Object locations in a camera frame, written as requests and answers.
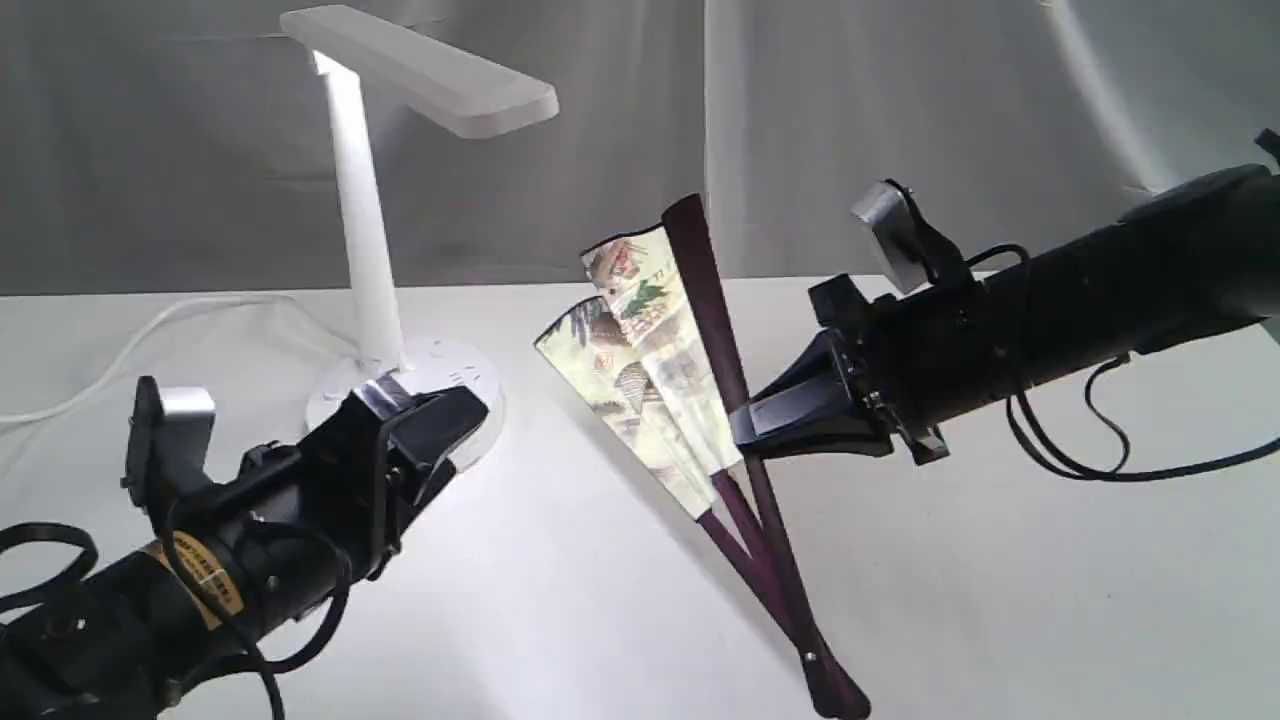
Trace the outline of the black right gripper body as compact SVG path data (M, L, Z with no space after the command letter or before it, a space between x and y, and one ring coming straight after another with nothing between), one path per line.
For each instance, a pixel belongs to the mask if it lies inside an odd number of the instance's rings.
M809 299L856 406L918 465L950 455L943 423L1011 393L1011 314L977 279L869 300L837 275Z

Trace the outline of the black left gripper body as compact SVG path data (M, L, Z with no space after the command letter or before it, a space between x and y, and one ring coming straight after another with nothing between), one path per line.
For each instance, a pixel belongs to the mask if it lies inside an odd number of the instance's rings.
M174 551L200 584L175 587L172 634L259 641L326 600L374 580L403 534L453 479L411 480L390 465L388 424L416 395L349 395L289 445L260 445L238 473L172 505Z

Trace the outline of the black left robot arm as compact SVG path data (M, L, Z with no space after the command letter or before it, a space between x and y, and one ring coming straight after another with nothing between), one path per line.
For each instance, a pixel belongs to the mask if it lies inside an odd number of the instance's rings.
M210 395L141 377L122 487L154 539L97 569L78 527L3 530L6 551L78 551L3 598L3 716L155 719L209 682L253 674L284 717L280 676L330 644L353 587L402 551L489 414L467 387L413 395L383 375L293 445L246 451L236 478L218 483L204 470Z

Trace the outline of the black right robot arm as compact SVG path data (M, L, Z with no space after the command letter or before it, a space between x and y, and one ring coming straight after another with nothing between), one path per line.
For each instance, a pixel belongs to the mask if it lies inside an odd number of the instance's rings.
M1277 174L1216 170L1116 222L978 278L900 183L852 209L896 295L837 275L810 288L819 333L730 415L764 459L892 452L946 456L940 428L1123 354L1155 354L1277 315Z

